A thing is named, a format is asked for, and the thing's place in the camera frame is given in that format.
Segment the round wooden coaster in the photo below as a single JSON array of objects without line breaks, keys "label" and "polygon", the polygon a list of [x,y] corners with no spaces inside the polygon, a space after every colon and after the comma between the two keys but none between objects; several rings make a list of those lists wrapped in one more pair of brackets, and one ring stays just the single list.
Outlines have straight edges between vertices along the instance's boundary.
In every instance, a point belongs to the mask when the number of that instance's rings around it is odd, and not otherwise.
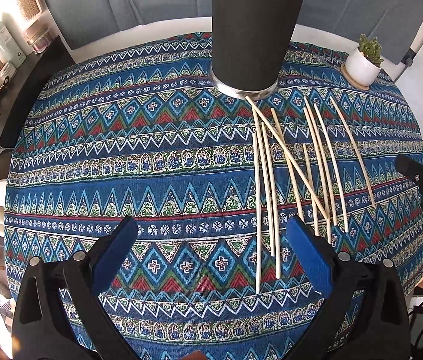
[{"label": "round wooden coaster", "polygon": [[343,64],[342,66],[340,66],[340,71],[341,71],[341,73],[343,74],[343,76],[345,77],[345,79],[348,81],[348,83],[351,86],[353,86],[353,87],[355,87],[355,88],[357,88],[359,90],[362,90],[362,91],[368,91],[369,90],[369,86],[368,85],[362,85],[362,84],[358,83],[357,81],[355,81],[350,76],[350,74],[348,73],[348,71],[347,71],[347,69],[345,67],[345,64]]}]

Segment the white pot with succulent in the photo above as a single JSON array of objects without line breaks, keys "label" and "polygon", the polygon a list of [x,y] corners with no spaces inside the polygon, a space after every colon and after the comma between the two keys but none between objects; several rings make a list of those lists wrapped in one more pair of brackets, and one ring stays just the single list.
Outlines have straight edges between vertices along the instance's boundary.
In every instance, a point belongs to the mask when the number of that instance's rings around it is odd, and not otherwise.
[{"label": "white pot with succulent", "polygon": [[346,70],[358,83],[371,86],[381,71],[382,51],[376,37],[368,38],[361,34],[358,46],[346,58]]}]

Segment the blue patterned tablecloth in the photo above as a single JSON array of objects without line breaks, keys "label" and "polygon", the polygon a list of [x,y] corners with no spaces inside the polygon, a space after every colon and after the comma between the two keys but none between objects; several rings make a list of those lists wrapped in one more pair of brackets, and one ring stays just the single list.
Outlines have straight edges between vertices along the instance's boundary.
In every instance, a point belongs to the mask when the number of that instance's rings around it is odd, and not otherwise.
[{"label": "blue patterned tablecloth", "polygon": [[[130,215],[137,241],[111,287],[105,310],[144,359],[279,359],[321,306],[288,243],[281,278],[262,219],[262,269],[255,292],[256,218],[252,135],[247,102],[208,79],[210,33],[192,33],[79,63],[51,78],[38,95],[10,161],[5,201],[6,269],[17,295],[30,258],[61,261],[88,250]],[[332,178],[337,226],[331,243],[355,260],[393,261],[403,291],[423,278],[420,194],[395,169],[395,157],[423,162],[412,109],[381,72],[368,91],[342,76],[346,55],[291,43],[277,91],[259,102],[325,207],[317,156],[303,112],[310,102]],[[376,207],[337,102],[368,171]],[[335,171],[315,103],[334,148]],[[270,145],[279,222],[297,212],[281,147]],[[326,220],[295,174],[303,213],[327,237]]]}]

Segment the black cylindrical utensil holder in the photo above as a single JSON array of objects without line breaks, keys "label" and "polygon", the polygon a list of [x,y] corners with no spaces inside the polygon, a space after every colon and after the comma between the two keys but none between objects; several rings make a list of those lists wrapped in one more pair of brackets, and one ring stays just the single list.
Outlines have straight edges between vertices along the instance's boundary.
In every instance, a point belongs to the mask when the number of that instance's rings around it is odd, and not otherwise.
[{"label": "black cylindrical utensil holder", "polygon": [[303,0],[212,0],[210,78],[231,98],[266,98],[281,65]]}]

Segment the black side shelf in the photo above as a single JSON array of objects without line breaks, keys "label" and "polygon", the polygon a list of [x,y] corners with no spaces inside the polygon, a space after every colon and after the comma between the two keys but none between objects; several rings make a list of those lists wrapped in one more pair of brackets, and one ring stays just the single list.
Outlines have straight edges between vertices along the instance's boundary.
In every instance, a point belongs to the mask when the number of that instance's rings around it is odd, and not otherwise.
[{"label": "black side shelf", "polygon": [[56,37],[41,54],[29,55],[0,95],[0,149],[13,149],[44,85],[57,72],[74,64]]}]

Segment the white lotion bottle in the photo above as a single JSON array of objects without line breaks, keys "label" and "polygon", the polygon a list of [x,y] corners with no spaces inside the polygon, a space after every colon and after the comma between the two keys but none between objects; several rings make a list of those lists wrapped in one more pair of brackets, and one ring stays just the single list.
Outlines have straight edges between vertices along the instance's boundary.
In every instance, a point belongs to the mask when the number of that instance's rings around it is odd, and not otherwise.
[{"label": "white lotion bottle", "polygon": [[21,50],[6,25],[0,21],[0,60],[2,63],[11,63],[19,68],[26,60],[26,55]]}]

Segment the pink glass jar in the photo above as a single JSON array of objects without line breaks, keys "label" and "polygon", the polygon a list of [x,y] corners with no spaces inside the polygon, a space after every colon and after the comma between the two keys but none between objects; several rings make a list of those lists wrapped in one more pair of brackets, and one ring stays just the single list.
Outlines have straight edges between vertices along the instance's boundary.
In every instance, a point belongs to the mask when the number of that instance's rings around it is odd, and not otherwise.
[{"label": "pink glass jar", "polygon": [[24,37],[27,44],[36,54],[44,52],[52,43],[53,37],[47,27],[28,28],[24,31]]}]

